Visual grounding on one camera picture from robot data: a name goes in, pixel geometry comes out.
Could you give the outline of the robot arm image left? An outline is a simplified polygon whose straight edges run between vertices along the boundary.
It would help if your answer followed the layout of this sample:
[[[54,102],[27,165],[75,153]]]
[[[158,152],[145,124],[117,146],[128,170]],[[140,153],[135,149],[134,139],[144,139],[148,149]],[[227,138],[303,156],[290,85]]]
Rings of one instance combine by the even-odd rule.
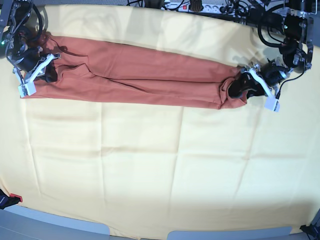
[[[26,26],[32,13],[38,20],[36,34]],[[0,5],[0,58],[8,60],[22,84],[34,79],[47,83],[58,79],[52,61],[60,54],[44,51],[40,46],[42,33],[43,20],[32,0],[5,0]]]

